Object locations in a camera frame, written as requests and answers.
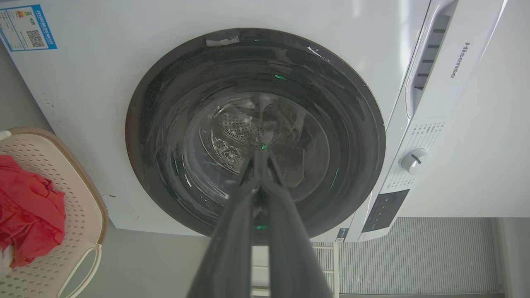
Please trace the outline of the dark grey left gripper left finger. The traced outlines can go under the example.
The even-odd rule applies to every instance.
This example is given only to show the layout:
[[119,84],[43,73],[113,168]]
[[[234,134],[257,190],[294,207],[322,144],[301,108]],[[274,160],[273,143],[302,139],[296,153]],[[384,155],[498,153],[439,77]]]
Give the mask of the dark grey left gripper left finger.
[[245,161],[201,261],[188,298],[249,298],[254,198],[260,182],[259,151]]

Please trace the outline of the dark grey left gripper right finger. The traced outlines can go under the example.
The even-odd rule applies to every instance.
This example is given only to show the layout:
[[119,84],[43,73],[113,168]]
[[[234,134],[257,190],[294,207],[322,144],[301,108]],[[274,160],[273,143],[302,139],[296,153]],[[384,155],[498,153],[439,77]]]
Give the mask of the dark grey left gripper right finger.
[[270,151],[260,151],[260,181],[268,218],[271,297],[332,297],[279,164]]

